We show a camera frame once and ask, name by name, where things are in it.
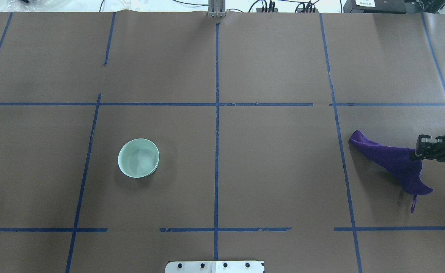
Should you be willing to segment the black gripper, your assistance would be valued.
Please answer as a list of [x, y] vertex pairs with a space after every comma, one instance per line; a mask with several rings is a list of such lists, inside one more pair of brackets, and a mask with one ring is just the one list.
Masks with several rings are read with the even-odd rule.
[[411, 152], [410, 159], [445, 162], [445, 135], [436, 138], [432, 138], [430, 135], [419, 135], [415, 151]]

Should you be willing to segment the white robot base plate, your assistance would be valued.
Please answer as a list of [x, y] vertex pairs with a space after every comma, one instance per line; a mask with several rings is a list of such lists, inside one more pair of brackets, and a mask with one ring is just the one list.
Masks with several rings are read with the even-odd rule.
[[264, 273], [263, 261], [172, 261], [167, 263], [165, 273]]

